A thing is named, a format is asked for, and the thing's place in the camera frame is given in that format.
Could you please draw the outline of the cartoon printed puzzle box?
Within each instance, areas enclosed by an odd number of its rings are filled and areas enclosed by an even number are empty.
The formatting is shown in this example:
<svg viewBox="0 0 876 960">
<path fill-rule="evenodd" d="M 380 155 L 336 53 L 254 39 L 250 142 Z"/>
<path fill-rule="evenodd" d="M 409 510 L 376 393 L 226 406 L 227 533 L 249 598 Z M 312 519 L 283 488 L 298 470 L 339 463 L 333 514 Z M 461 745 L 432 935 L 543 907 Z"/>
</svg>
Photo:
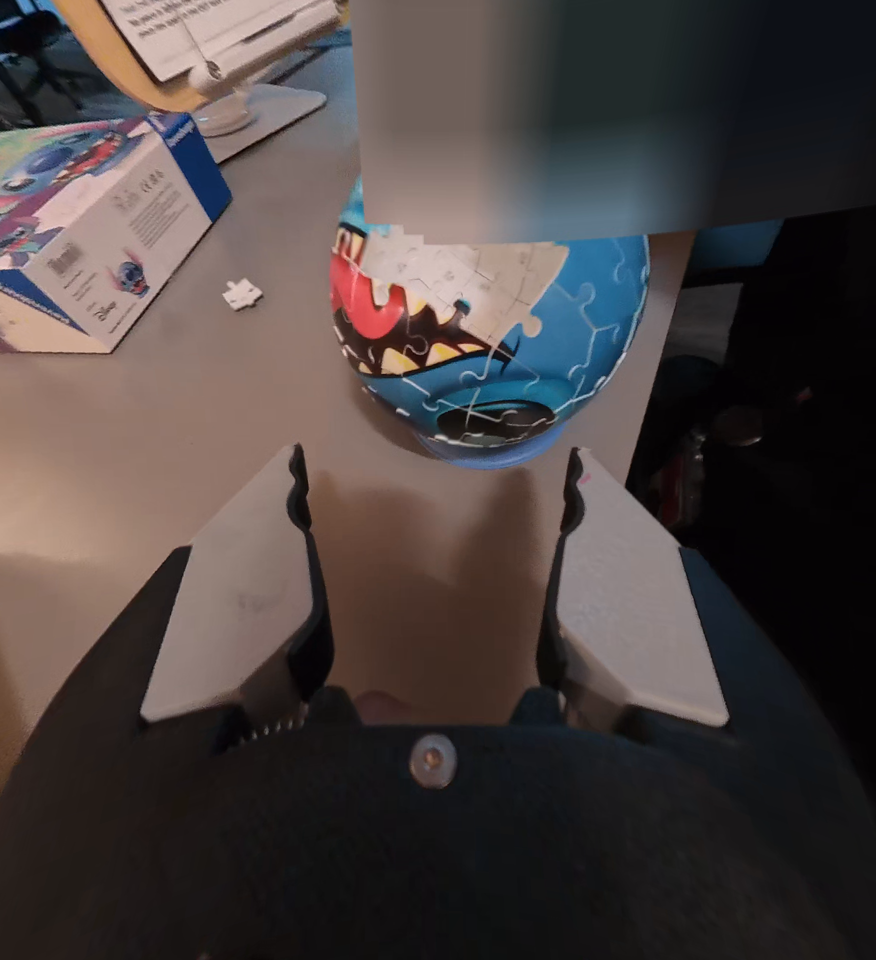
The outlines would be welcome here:
<svg viewBox="0 0 876 960">
<path fill-rule="evenodd" d="M 190 114 L 0 132 L 0 354 L 111 354 L 231 201 Z"/>
</svg>

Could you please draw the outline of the blue puzzle ball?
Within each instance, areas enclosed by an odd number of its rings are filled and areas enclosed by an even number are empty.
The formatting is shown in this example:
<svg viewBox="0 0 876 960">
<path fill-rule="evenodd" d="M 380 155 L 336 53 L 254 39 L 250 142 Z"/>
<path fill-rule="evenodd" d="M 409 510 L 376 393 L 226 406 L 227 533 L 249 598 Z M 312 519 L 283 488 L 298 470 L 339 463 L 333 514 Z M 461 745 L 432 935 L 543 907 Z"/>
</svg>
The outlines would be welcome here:
<svg viewBox="0 0 876 960">
<path fill-rule="evenodd" d="M 647 236 L 436 245 L 365 218 L 351 187 L 329 259 L 341 354 L 438 459 L 539 456 L 622 365 L 648 299 Z"/>
</svg>

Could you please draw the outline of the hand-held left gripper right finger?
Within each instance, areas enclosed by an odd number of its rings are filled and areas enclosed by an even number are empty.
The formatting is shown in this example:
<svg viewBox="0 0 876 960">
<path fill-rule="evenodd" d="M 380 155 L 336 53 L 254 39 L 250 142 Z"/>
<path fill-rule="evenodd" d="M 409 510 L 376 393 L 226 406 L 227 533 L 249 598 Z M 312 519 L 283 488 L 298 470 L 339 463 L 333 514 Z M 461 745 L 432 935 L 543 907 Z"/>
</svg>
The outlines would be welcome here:
<svg viewBox="0 0 876 960">
<path fill-rule="evenodd" d="M 730 719 L 677 540 L 574 447 L 545 590 L 539 681 L 584 728 L 634 711 L 705 728 Z"/>
</svg>

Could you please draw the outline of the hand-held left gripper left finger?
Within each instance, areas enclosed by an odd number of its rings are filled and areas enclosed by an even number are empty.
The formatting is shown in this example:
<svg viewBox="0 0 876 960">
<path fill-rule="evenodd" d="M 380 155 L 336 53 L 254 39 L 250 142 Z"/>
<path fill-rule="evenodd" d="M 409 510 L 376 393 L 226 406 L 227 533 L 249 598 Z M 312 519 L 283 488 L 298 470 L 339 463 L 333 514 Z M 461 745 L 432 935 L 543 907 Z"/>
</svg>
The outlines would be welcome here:
<svg viewBox="0 0 876 960">
<path fill-rule="evenodd" d="M 236 706 L 252 724 L 304 716 L 335 641 L 299 443 L 196 534 L 141 706 L 149 723 Z"/>
</svg>

